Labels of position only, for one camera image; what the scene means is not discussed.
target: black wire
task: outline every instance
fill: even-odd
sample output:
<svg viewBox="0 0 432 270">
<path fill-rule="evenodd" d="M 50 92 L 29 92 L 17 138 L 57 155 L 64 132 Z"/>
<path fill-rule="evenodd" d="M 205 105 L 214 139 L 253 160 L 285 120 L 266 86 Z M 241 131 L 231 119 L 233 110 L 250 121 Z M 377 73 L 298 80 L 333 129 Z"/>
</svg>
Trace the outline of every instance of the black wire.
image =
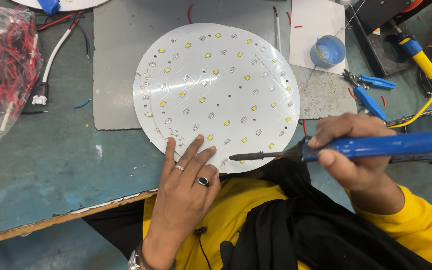
<svg viewBox="0 0 432 270">
<path fill-rule="evenodd" d="M 211 264 L 209 264 L 208 256 L 206 256 L 205 250 L 203 249 L 203 244 L 201 243 L 201 235 L 200 234 L 198 235 L 198 240 L 199 240 L 199 246 L 201 247 L 202 254 L 206 258 L 206 262 L 208 263 L 209 270 L 212 270 Z"/>
</svg>

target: blue soldering iron handle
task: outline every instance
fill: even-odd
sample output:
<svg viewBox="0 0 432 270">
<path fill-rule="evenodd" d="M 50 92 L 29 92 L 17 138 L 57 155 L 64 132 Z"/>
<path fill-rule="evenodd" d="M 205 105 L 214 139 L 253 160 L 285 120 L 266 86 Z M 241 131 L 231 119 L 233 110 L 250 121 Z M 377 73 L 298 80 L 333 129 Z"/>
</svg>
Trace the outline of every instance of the blue soldering iron handle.
<svg viewBox="0 0 432 270">
<path fill-rule="evenodd" d="M 386 137 L 340 139 L 320 149 L 311 149 L 307 144 L 304 144 L 302 147 L 303 161 L 317 161 L 318 153 L 323 149 L 338 151 L 349 159 L 432 154 L 432 132 L 399 134 Z"/>
<path fill-rule="evenodd" d="M 379 107 L 378 103 L 376 103 L 376 101 L 371 96 L 369 96 L 366 91 L 364 91 L 363 87 L 356 87 L 355 89 L 353 89 L 353 91 L 359 96 L 359 98 L 363 101 L 364 106 L 366 106 L 371 113 L 381 118 L 381 120 L 383 121 L 386 120 L 386 114 Z"/>
</svg>

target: white cable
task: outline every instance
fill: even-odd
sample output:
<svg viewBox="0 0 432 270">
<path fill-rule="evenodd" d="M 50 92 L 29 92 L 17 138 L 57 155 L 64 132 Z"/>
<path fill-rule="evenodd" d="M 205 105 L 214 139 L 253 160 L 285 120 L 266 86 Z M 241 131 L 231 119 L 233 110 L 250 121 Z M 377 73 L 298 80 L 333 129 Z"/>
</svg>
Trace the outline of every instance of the white cable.
<svg viewBox="0 0 432 270">
<path fill-rule="evenodd" d="M 66 33 L 64 33 L 64 35 L 61 38 L 61 40 L 57 43 L 56 48 L 54 48 L 53 53 L 51 53 L 51 57 L 47 61 L 46 70 L 44 71 L 43 83 L 47 83 L 48 82 L 48 76 L 50 75 L 51 65 L 53 64 L 54 57 L 56 57 L 56 54 L 60 50 L 60 48 L 63 45 L 64 41 L 68 38 L 69 34 L 71 34 L 71 30 L 70 29 L 68 29 L 68 31 L 66 31 Z"/>
</svg>

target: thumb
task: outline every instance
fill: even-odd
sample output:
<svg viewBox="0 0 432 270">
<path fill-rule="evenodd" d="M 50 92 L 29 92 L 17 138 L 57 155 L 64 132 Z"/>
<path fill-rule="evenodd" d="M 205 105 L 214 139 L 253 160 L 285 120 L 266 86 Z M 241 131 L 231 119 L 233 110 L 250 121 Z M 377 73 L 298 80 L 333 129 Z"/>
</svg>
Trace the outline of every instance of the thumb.
<svg viewBox="0 0 432 270">
<path fill-rule="evenodd" d="M 318 161 L 344 188 L 349 188 L 358 179 L 359 170 L 356 164 L 337 151 L 321 150 Z"/>
</svg>

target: circular led circuit board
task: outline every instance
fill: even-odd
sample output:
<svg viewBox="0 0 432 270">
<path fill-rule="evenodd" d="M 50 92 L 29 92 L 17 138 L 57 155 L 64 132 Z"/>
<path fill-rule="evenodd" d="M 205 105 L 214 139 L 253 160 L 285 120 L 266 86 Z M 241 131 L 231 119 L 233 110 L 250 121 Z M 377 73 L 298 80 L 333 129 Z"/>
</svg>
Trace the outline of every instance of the circular led circuit board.
<svg viewBox="0 0 432 270">
<path fill-rule="evenodd" d="M 141 60 L 140 67 L 153 63 L 154 69 L 135 83 L 135 90 L 137 85 L 141 90 L 144 87 L 159 135 L 163 140 L 176 139 L 177 154 L 183 155 L 202 134 L 201 150 L 217 147 L 208 164 L 219 172 L 259 168 L 272 158 L 231 161 L 229 156 L 285 149 L 300 111 L 294 74 L 281 54 L 261 37 L 223 25 L 205 23 L 207 26 L 195 28 L 197 25 L 173 30 L 164 42 L 158 40 L 152 46 L 147 55 L 153 53 L 153 60 L 158 61 Z M 169 44 L 169 38 L 176 41 Z M 136 112 L 140 103 L 135 98 Z"/>
</svg>

